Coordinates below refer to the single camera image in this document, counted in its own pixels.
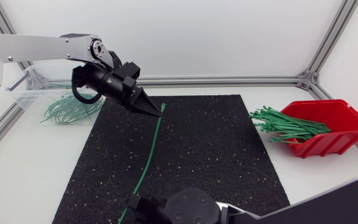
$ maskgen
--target speckled mat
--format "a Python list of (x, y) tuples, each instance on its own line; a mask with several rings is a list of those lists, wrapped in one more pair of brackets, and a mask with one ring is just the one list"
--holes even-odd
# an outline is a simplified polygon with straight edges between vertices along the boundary
[[(167, 107), (139, 194), (161, 199), (197, 187), (258, 215), (289, 205), (239, 95), (153, 99)], [(142, 175), (157, 121), (106, 101), (53, 222), (117, 223)], [(128, 212), (123, 223), (133, 219)]]

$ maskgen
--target green wire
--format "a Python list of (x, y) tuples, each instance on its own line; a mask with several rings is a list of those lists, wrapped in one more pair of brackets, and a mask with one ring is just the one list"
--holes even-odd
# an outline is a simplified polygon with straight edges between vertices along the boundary
[[(86, 98), (91, 98), (90, 94), (83, 94)], [(52, 103), (44, 113), (44, 121), (51, 120), (57, 124), (70, 124), (98, 112), (103, 105), (100, 99), (92, 105), (84, 104), (78, 101), (73, 95), (65, 95), (54, 103)]]
[[(161, 105), (161, 112), (164, 112), (164, 109), (165, 109), (165, 103), (163, 103), (163, 104)], [(152, 160), (153, 152), (154, 152), (155, 142), (156, 142), (156, 140), (157, 140), (158, 130), (159, 130), (159, 128), (160, 128), (161, 118), (162, 118), (162, 117), (160, 117), (160, 118), (158, 119), (157, 126), (155, 127), (154, 138), (153, 138), (153, 144), (152, 144), (152, 149), (150, 150), (149, 159), (148, 159), (148, 161), (147, 161), (147, 163), (146, 163), (146, 166), (145, 166), (145, 168), (144, 168), (144, 170), (143, 170), (142, 177), (140, 177), (139, 182), (137, 183), (137, 185), (136, 185), (136, 187), (135, 187), (135, 190), (134, 190), (134, 192), (133, 192), (132, 194), (136, 194), (136, 193), (137, 193), (137, 190), (139, 189), (139, 187), (140, 187), (140, 185), (141, 185), (141, 183), (142, 183), (142, 181), (143, 181), (143, 178), (144, 178), (145, 175), (146, 175), (147, 169), (149, 168), (150, 162), (151, 162), (151, 160)], [(127, 208), (124, 209), (124, 212), (122, 213), (121, 218), (120, 218), (119, 221), (118, 221), (118, 224), (121, 224), (121, 222), (123, 221), (123, 219), (124, 219), (126, 213), (127, 213)]]

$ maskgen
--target red plastic bin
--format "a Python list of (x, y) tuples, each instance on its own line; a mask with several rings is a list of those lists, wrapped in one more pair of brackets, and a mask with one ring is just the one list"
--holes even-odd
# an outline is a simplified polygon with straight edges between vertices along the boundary
[(302, 144), (288, 143), (296, 156), (343, 154), (358, 141), (358, 112), (344, 100), (295, 101), (282, 113), (294, 118), (326, 123), (331, 133), (319, 134)]

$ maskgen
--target black cable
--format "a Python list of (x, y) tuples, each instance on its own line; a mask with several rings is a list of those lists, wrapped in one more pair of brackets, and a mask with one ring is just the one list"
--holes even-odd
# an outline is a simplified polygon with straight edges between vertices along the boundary
[(71, 89), (73, 90), (74, 97), (82, 103), (93, 104), (93, 103), (97, 102), (102, 97), (102, 94), (98, 93), (96, 96), (94, 96), (90, 99), (83, 98), (77, 90), (79, 81), (73, 80), (72, 83), (73, 83), (73, 86)]

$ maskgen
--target bundle of green cable ties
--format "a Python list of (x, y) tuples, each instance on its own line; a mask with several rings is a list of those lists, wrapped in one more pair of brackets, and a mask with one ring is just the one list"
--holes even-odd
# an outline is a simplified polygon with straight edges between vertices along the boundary
[[(331, 132), (331, 129), (329, 129), (325, 123), (293, 118), (266, 106), (264, 106), (263, 109), (257, 109), (257, 111), (251, 112), (249, 118), (265, 122), (254, 123), (255, 126), (261, 127), (261, 131), (266, 131), (267, 133), (284, 133), (280, 134), (279, 137), (271, 139), (270, 142), (281, 141), (302, 144), (302, 142), (311, 139), (317, 134)], [(300, 141), (287, 141), (287, 139), (299, 139)]]
[[(90, 94), (81, 95), (85, 98), (93, 97)], [(98, 112), (102, 105), (103, 98), (89, 105), (78, 101), (73, 95), (65, 95), (48, 107), (44, 113), (46, 119), (41, 121), (41, 123), (51, 120), (57, 124), (71, 124), (84, 118), (89, 118), (90, 115)]]

